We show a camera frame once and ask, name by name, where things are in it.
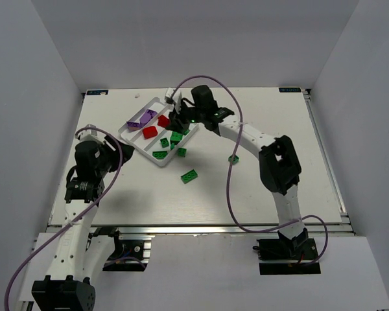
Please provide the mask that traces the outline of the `red lego brick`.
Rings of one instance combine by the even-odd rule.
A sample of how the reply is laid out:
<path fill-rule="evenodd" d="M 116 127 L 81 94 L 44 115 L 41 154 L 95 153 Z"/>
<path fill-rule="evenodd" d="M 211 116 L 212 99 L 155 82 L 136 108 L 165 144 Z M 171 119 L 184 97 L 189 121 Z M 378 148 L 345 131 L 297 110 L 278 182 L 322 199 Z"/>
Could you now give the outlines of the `red lego brick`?
<path fill-rule="evenodd" d="M 170 124 L 170 120 L 166 116 L 160 115 L 158 117 L 158 126 L 162 128 L 166 128 L 169 124 Z"/>

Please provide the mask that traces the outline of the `green lego two-by-two brick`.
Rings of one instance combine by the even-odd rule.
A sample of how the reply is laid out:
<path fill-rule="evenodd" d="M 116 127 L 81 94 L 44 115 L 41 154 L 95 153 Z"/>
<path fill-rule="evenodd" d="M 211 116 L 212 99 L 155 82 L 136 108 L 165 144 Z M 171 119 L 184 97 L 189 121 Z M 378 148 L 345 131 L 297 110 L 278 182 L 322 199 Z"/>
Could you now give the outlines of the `green lego two-by-two brick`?
<path fill-rule="evenodd" d="M 182 136 L 181 135 L 172 135 L 171 138 L 170 138 L 170 142 L 172 144 L 178 144 L 181 140 L 182 140 Z"/>

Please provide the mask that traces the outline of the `green lego square brick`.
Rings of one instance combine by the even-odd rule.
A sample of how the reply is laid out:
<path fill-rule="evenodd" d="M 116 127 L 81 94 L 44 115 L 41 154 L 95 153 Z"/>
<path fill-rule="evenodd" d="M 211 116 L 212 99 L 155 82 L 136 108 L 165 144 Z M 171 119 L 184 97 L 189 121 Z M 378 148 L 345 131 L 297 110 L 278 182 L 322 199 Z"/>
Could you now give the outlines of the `green lego square brick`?
<path fill-rule="evenodd" d="M 159 141 L 160 141 L 160 144 L 161 144 L 162 148 L 166 148 L 166 147 L 168 147 L 170 145 L 167 138 L 162 138 Z"/>

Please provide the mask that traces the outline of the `purple arched lego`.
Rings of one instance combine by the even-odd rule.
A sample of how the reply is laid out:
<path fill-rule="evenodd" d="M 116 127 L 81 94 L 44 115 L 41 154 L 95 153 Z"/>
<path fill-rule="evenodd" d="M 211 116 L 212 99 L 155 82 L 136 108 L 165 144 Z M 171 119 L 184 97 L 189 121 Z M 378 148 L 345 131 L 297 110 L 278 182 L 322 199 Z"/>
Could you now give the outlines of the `purple arched lego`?
<path fill-rule="evenodd" d="M 151 110 L 151 109 L 148 109 L 147 110 L 147 113 L 151 116 L 151 117 L 155 117 L 158 113 L 154 110 Z"/>

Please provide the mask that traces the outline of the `purple lego brick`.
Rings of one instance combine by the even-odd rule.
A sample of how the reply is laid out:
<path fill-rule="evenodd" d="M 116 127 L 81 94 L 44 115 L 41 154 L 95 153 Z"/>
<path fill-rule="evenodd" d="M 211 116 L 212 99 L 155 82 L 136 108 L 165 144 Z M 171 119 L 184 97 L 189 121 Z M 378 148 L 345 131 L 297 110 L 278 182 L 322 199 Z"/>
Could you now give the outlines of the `purple lego brick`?
<path fill-rule="evenodd" d="M 130 131 L 136 131 L 141 129 L 141 124 L 139 122 L 127 121 L 126 125 Z"/>

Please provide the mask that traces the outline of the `red rounded lego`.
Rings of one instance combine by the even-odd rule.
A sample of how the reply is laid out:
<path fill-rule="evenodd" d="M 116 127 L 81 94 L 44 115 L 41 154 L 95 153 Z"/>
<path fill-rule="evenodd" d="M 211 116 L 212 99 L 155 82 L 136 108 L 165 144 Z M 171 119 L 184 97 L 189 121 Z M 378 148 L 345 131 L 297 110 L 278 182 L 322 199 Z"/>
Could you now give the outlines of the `red rounded lego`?
<path fill-rule="evenodd" d="M 148 126 L 142 129 L 143 137 L 145 139 L 151 139 L 158 135 L 157 128 L 155 126 Z"/>

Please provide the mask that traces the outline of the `purple rounded lego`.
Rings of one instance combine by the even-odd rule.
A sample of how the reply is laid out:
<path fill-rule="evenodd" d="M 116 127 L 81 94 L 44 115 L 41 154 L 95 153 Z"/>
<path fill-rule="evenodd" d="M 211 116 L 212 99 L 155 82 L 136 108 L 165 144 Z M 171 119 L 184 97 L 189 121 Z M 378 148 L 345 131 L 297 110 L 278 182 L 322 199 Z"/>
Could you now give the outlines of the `purple rounded lego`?
<path fill-rule="evenodd" d="M 141 127 L 144 127 L 150 120 L 152 119 L 151 114 L 146 111 L 139 119 L 139 123 Z"/>

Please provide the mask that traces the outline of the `green long lego brick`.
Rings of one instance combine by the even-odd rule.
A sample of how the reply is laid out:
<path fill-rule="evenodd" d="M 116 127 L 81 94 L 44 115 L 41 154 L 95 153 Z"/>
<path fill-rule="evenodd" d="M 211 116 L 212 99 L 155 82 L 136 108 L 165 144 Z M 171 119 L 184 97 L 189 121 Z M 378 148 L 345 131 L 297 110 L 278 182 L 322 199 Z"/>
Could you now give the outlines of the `green long lego brick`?
<path fill-rule="evenodd" d="M 197 172 L 194 169 L 192 169 L 192 170 L 188 171 L 187 173 L 185 173 L 184 175 L 182 175 L 180 178 L 184 184 L 187 184 L 188 182 L 193 181 L 197 177 L 198 177 Z"/>

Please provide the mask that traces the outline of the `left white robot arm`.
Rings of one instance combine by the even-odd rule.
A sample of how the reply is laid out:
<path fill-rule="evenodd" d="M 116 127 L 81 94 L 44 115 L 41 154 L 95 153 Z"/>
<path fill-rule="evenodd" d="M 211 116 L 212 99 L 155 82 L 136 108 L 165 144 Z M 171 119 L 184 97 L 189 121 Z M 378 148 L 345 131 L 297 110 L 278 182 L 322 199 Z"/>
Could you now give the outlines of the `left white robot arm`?
<path fill-rule="evenodd" d="M 133 146 L 93 134 L 75 146 L 75 165 L 66 178 L 65 231 L 45 277 L 32 285 L 40 310 L 93 310 L 98 276 L 119 242 L 113 228 L 91 233 L 91 225 L 107 189 L 105 176 L 118 174 L 133 153 Z"/>

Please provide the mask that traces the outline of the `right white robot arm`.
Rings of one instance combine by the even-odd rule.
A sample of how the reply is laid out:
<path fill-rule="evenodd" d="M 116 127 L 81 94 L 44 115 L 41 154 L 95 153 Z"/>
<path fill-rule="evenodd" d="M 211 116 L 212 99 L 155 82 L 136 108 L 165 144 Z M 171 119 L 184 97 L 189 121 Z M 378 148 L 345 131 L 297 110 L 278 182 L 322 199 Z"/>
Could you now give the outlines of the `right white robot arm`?
<path fill-rule="evenodd" d="M 190 124 L 204 127 L 249 151 L 259 162 L 259 177 L 274 198 L 279 227 L 277 234 L 290 255 L 300 252 L 308 239 L 301 219 L 298 183 L 301 165 L 290 137 L 273 137 L 241 121 L 232 110 L 218 106 L 211 89 L 201 85 L 191 90 L 192 100 L 169 88 L 165 101 L 173 106 L 168 129 L 183 133 Z"/>

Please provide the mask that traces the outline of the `white divided tray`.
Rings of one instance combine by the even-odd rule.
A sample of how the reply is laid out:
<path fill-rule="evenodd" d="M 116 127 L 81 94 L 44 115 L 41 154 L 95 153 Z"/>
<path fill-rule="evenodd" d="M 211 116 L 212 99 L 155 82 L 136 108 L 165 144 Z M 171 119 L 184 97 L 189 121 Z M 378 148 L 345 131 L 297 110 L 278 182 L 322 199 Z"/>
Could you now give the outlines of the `white divided tray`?
<path fill-rule="evenodd" d="M 119 128 L 118 133 L 122 140 L 124 140 L 129 145 L 132 145 L 140 154 L 145 156 L 147 159 L 155 163 L 159 167 L 164 167 L 174 155 L 177 154 L 179 148 L 183 148 L 186 143 L 188 143 L 192 136 L 198 131 L 199 125 L 190 124 L 189 130 L 190 132 L 187 135 L 183 135 L 182 140 L 175 145 L 174 149 L 171 150 L 171 131 L 166 130 L 158 126 L 158 117 L 160 115 L 168 116 L 169 112 L 172 111 L 172 107 L 169 104 L 165 104 L 158 97 L 154 97 L 148 104 L 145 104 L 137 113 L 135 113 L 129 121 L 139 122 L 140 117 L 144 114 L 148 109 L 156 111 L 158 114 L 153 117 L 148 124 L 145 126 L 155 126 L 158 131 L 158 135 L 151 139 L 145 139 L 143 137 L 142 128 L 136 131 L 130 131 L 126 125 L 126 123 Z M 167 138 L 169 141 L 169 146 L 166 148 L 162 148 L 160 144 L 160 139 Z M 152 156 L 153 151 L 168 151 L 168 155 L 165 159 L 157 160 Z"/>

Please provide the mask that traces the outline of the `blue label sticker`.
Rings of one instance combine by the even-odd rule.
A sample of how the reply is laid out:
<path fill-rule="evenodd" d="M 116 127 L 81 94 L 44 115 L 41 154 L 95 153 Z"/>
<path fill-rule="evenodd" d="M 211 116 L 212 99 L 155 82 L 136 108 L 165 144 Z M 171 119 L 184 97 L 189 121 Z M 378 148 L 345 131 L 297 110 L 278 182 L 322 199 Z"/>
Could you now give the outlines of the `blue label sticker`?
<path fill-rule="evenodd" d="M 301 89 L 299 87 L 279 87 L 280 93 L 301 93 Z"/>
<path fill-rule="evenodd" d="M 101 95 L 107 95 L 108 94 L 107 89 L 96 89 L 96 90 L 87 90 L 86 95 L 87 96 L 101 96 Z"/>

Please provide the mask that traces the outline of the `aluminium table frame rail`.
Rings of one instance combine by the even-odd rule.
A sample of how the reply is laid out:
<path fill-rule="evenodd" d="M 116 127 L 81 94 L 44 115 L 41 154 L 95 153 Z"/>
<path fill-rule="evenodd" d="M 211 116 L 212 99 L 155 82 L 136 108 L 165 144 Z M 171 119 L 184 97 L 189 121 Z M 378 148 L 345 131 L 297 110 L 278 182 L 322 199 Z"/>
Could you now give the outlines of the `aluminium table frame rail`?
<path fill-rule="evenodd" d="M 350 224 L 334 224 L 327 226 L 330 235 L 354 235 Z M 118 227 L 122 234 L 156 235 L 156 234 L 212 234 L 212 233 L 245 233 L 236 226 L 168 226 L 168 227 Z"/>

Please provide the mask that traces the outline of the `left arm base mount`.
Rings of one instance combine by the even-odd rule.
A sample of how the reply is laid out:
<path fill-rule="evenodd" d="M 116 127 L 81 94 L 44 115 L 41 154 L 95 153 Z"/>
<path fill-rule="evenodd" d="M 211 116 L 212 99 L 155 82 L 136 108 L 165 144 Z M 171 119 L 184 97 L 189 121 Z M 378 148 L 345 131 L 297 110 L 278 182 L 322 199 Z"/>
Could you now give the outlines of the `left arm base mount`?
<path fill-rule="evenodd" d="M 104 264 L 104 271 L 145 271 L 151 248 L 148 238 L 126 237 L 117 227 L 98 227 L 88 234 L 86 249 L 98 236 L 109 237 L 114 245 L 113 253 Z"/>

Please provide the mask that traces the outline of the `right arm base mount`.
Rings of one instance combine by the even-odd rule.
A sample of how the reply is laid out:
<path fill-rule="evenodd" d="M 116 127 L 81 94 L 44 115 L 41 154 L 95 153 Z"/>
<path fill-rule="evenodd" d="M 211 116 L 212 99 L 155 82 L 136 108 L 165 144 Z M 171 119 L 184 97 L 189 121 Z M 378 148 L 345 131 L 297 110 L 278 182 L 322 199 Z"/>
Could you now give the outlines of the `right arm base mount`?
<path fill-rule="evenodd" d="M 318 250 L 313 238 L 294 255 L 278 239 L 260 239 L 252 249 L 259 259 L 260 275 L 319 275 L 318 262 L 309 264 L 318 257 Z"/>

